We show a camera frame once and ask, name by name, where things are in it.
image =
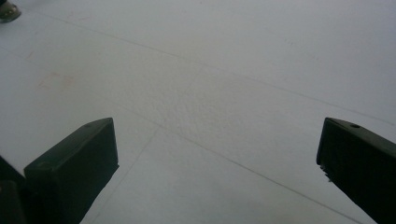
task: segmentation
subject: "black object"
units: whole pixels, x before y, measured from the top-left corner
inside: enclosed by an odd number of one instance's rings
[[[24,169],[26,180],[6,161],[0,163],[0,180],[19,183],[15,188],[29,224],[78,224],[119,167],[113,119],[67,136]]]
[[[26,224],[18,186],[12,180],[0,181],[0,223]]]
[[[317,164],[377,223],[396,223],[394,143],[359,125],[326,118]]]

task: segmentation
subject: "thin line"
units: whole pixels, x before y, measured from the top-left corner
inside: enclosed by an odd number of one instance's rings
[[[105,208],[105,206],[107,205],[108,201],[110,201],[110,199],[113,197],[113,194],[116,192],[116,190],[119,188],[120,184],[122,183],[122,181],[125,179],[125,177],[131,172],[132,168],[134,168],[134,165],[137,163],[137,161],[139,160],[140,156],[143,154],[143,151],[145,151],[145,149],[148,147],[148,145],[151,143],[152,139],[154,138],[154,136],[157,134],[157,132],[160,130],[160,127],[157,128],[157,130],[154,132],[154,134],[150,137],[150,139],[148,140],[148,142],[143,146],[143,149],[139,152],[139,155],[137,155],[136,159],[134,160],[134,162],[132,163],[131,167],[128,169],[128,171],[125,172],[125,174],[122,176],[121,180],[119,181],[119,183],[117,184],[117,186],[111,191],[110,195],[107,197],[106,201],[103,203],[103,205],[101,206],[101,208],[99,209],[98,214],[95,216],[95,218],[93,219],[93,221],[91,223],[94,223],[96,221],[97,218],[99,218],[99,216],[102,215],[102,211]]]
[[[233,75],[238,76],[238,77],[244,77],[244,78],[253,80],[253,81],[255,81],[255,82],[259,82],[259,83],[264,84],[264,85],[271,86],[271,87],[273,87],[273,88],[276,88],[276,89],[279,89],[279,90],[282,90],[282,91],[285,91],[285,92],[288,92],[288,93],[296,94],[296,95],[299,95],[299,96],[302,96],[302,97],[305,97],[305,98],[308,98],[308,99],[311,99],[311,100],[314,100],[314,101],[317,101],[317,102],[321,102],[321,103],[323,103],[323,104],[325,104],[325,105],[335,106],[335,107],[337,107],[337,108],[340,108],[340,109],[343,109],[343,110],[346,110],[346,111],[349,111],[349,112],[352,112],[352,113],[356,113],[356,114],[362,115],[362,116],[367,117],[367,118],[370,118],[370,119],[376,119],[376,120],[379,120],[379,121],[384,122],[384,123],[386,123],[386,124],[388,124],[388,125],[391,125],[391,126],[395,126],[395,125],[396,125],[395,123],[390,122],[390,121],[387,121],[387,120],[385,120],[385,119],[381,119],[381,118],[378,118],[378,117],[376,117],[376,116],[372,116],[372,115],[369,115],[369,114],[366,114],[366,113],[362,113],[362,112],[359,112],[359,111],[356,111],[356,110],[353,110],[353,109],[349,109],[349,108],[346,108],[346,107],[343,107],[343,106],[340,106],[340,105],[335,105],[335,104],[332,104],[332,103],[329,103],[329,102],[320,100],[320,99],[315,98],[315,97],[312,97],[312,96],[304,95],[304,94],[299,93],[299,92],[297,92],[297,91],[290,91],[290,90],[284,89],[284,88],[282,88],[282,87],[279,87],[279,86],[274,85],[274,84],[270,84],[270,83],[265,82],[265,81],[262,81],[262,80],[258,80],[258,79],[252,78],[252,77],[247,77],[247,76],[243,76],[243,75],[240,75],[240,74],[236,74],[235,72],[228,71],[228,70],[225,70],[225,69],[222,69],[222,68],[218,68],[218,67],[213,66],[213,65],[210,65],[210,64],[206,64],[206,63],[203,63],[203,62],[200,62],[200,61],[192,60],[192,59],[189,59],[189,58],[187,58],[187,57],[183,57],[183,56],[180,56],[180,55],[176,55],[176,54],[174,54],[174,53],[170,53],[170,52],[167,52],[167,51],[164,51],[164,50],[161,50],[161,49],[155,49],[154,47],[147,46],[147,45],[143,45],[143,44],[139,44],[139,43],[136,43],[136,42],[134,42],[134,41],[131,41],[131,40],[128,40],[128,39],[125,39],[125,38],[122,38],[122,37],[116,37],[116,36],[111,35],[111,34],[107,34],[107,33],[101,32],[101,31],[97,31],[97,30],[93,30],[93,29],[91,29],[91,28],[89,28],[89,27],[84,27],[84,26],[82,26],[82,25],[74,24],[74,23],[71,23],[71,22],[69,22],[69,21],[64,21],[64,20],[61,20],[61,19],[59,19],[59,18],[52,17],[52,16],[46,15],[46,14],[41,13],[41,12],[35,12],[35,13],[40,14],[40,15],[43,15],[43,16],[50,17],[50,18],[52,18],[52,19],[54,19],[54,20],[57,20],[57,21],[63,21],[63,22],[65,22],[65,23],[67,23],[67,24],[70,24],[70,25],[72,25],[72,26],[76,26],[76,27],[78,27],[78,28],[91,31],[91,32],[97,33],[97,34],[99,34],[99,35],[109,36],[109,37],[112,37],[112,38],[114,38],[114,39],[118,39],[118,40],[127,42],[127,43],[129,43],[129,44],[137,45],[137,46],[142,47],[142,48],[145,48],[145,49],[152,49],[152,50],[154,50],[154,51],[157,51],[157,52],[160,52],[160,53],[163,53],[163,54],[167,54],[167,55],[170,55],[170,56],[173,56],[173,57],[182,59],[182,60],[187,61],[187,62],[197,63],[197,64],[199,64],[199,65],[201,65],[201,66],[206,66],[206,67],[210,67],[210,68],[215,68],[215,69],[218,69],[218,70],[220,70],[220,71],[223,71],[223,72],[226,72],[226,73],[229,73],[229,74],[233,74]]]
[[[296,193],[296,194],[300,195],[301,197],[307,199],[308,201],[311,201],[311,202],[316,203],[316,204],[318,204],[318,205],[320,205],[320,206],[322,206],[322,207],[324,207],[324,208],[327,208],[327,209],[333,211],[334,213],[336,213],[336,214],[338,214],[338,215],[340,215],[340,216],[342,216],[342,217],[345,217],[345,218],[347,218],[347,219],[349,219],[349,220],[351,220],[351,221],[354,221],[354,222],[356,222],[356,223],[358,223],[358,224],[363,224],[362,222],[359,222],[357,219],[355,219],[355,218],[353,218],[353,217],[350,217],[350,216],[348,216],[348,215],[345,215],[345,214],[343,214],[343,213],[341,213],[341,212],[339,212],[339,211],[337,211],[337,210],[331,208],[330,206],[328,206],[328,205],[326,205],[326,204],[324,204],[324,203],[318,202],[317,200],[312,199],[312,198],[310,198],[310,197],[308,197],[308,196],[302,194],[301,192],[299,192],[299,191],[297,191],[297,190],[295,190],[295,189],[291,189],[291,188],[289,188],[289,187],[287,187],[287,186],[285,186],[285,185],[283,185],[283,184],[281,184],[281,183],[279,183],[279,182],[273,180],[272,178],[270,178],[270,177],[268,177],[268,176],[262,175],[262,174],[260,174],[260,173],[258,173],[258,172],[256,172],[256,171],[254,171],[254,170],[252,170],[252,169],[250,169],[250,168],[248,168],[248,167],[246,167],[246,166],[244,166],[244,165],[242,165],[242,164],[240,164],[240,163],[238,163],[238,162],[236,162],[236,161],[233,161],[233,160],[231,160],[231,159],[229,159],[229,158],[223,156],[222,154],[220,154],[220,153],[218,153],[218,152],[216,152],[216,151],[214,151],[214,150],[208,149],[208,148],[202,146],[201,144],[199,144],[199,143],[197,143],[197,142],[191,140],[190,138],[187,138],[187,137],[181,135],[180,133],[175,133],[175,132],[173,132],[172,130],[169,130],[169,129],[166,129],[166,130],[169,131],[169,132],[171,132],[171,133],[173,133],[173,134],[176,134],[176,135],[180,136],[181,138],[185,139],[186,141],[189,141],[189,142],[191,142],[191,143],[193,143],[193,144],[195,144],[195,145],[197,145],[197,146],[199,146],[199,147],[202,147],[203,149],[205,149],[205,150],[207,150],[207,151],[209,151],[209,152],[211,152],[211,153],[213,153],[213,154],[216,154],[217,156],[222,157],[223,159],[225,159],[225,160],[227,160],[227,161],[232,162],[233,164],[235,164],[235,165],[237,165],[237,166],[239,166],[239,167],[241,167],[241,168],[243,168],[243,169],[245,169],[245,170],[250,171],[251,173],[253,173],[253,174],[255,174],[255,175],[258,175],[258,176],[260,176],[260,177],[262,177],[262,178],[264,178],[264,179],[266,179],[266,180],[268,180],[268,181],[270,181],[270,182],[272,182],[272,183],[274,183],[274,184],[276,184],[276,185],[279,185],[279,186],[280,186],[281,188],[283,188],[283,189],[287,189],[287,190],[289,190],[289,191],[291,191],[291,192],[293,192],[293,193]]]
[[[198,76],[201,74],[202,70],[204,69],[204,67],[202,65],[200,65],[201,67],[198,69],[198,72],[193,76],[193,78],[191,79],[191,83],[189,84],[189,86],[178,96],[177,101],[175,102],[175,104],[172,106],[172,108],[170,108],[168,111],[166,111],[165,113],[165,118],[163,119],[163,123],[166,123],[166,121],[169,120],[170,115],[172,114],[172,111],[174,109],[176,109],[178,107],[179,104],[181,104],[181,102],[183,101],[184,97],[188,94],[188,90],[190,89],[190,87],[195,83],[196,78],[198,78]]]

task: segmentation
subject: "white surface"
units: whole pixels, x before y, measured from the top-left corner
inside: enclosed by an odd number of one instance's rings
[[[374,223],[315,157],[325,117],[396,142],[393,1],[15,3],[2,156],[21,171],[115,120],[120,169],[84,223]]]

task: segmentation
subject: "white floor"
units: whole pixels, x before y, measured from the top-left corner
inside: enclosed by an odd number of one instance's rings
[[[15,0],[0,153],[115,120],[82,223],[374,223],[316,165],[326,117],[396,142],[392,0]]]

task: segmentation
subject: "shoe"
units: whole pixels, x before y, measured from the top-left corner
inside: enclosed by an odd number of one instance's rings
[[[6,1],[0,6],[0,23],[15,21],[21,15],[17,6]]]

